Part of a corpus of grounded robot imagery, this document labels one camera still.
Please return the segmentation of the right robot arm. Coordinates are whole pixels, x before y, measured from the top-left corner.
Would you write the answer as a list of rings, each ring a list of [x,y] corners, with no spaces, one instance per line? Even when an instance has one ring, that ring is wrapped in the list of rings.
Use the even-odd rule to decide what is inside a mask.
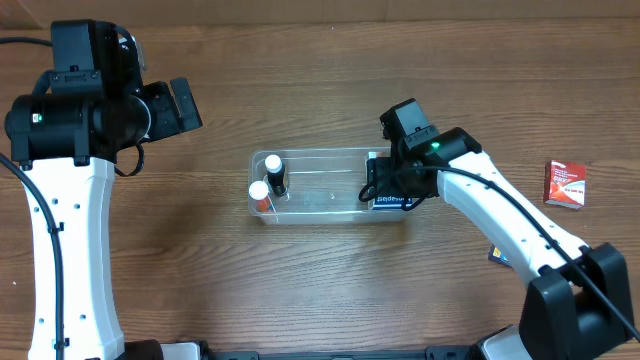
[[[595,359],[638,339],[627,264],[615,247],[593,248],[556,225],[471,135],[459,127],[440,132],[415,99],[394,105],[380,122],[390,153],[368,162],[359,200],[391,196],[408,212],[442,198],[505,254],[526,289],[518,324],[428,357]]]

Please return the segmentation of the blue yellow VapoDrops box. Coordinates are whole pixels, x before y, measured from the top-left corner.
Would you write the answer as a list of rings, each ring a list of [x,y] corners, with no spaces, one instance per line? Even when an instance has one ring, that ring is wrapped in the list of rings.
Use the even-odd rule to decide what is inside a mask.
[[[510,263],[505,255],[495,246],[492,245],[489,250],[488,259],[495,263],[509,267]]]

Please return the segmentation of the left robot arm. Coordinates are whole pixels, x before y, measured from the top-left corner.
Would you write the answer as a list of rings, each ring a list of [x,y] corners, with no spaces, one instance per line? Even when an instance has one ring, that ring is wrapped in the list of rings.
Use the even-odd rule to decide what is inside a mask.
[[[22,182],[31,217],[32,359],[203,359],[201,341],[128,342],[111,280],[109,211],[118,153],[198,129],[185,78],[146,84],[134,37],[104,21],[51,25],[54,66],[5,119],[2,163]]]

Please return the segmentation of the white and navy medicine box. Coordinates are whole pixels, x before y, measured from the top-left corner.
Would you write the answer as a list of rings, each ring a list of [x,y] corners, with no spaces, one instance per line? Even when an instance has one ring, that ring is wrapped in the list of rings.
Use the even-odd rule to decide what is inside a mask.
[[[413,204],[412,198],[379,196],[368,202],[370,210],[401,210],[409,208]]]

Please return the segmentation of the red medicine box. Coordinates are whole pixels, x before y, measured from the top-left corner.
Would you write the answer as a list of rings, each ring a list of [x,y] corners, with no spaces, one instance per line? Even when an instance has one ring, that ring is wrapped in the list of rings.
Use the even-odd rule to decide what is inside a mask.
[[[545,204],[580,209],[585,206],[586,166],[551,160],[545,165]]]

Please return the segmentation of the orange tube white cap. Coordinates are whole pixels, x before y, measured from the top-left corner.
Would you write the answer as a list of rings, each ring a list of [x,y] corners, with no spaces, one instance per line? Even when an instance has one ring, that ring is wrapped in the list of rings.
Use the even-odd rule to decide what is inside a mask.
[[[258,213],[275,213],[275,207],[270,198],[270,189],[264,181],[254,181],[249,185],[248,194]]]

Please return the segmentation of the black bottle white cap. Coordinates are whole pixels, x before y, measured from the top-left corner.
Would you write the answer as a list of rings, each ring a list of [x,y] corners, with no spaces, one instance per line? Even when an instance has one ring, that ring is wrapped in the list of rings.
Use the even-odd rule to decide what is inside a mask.
[[[288,179],[283,160],[276,154],[268,155],[265,159],[265,167],[273,193],[278,197],[284,196],[288,191]]]

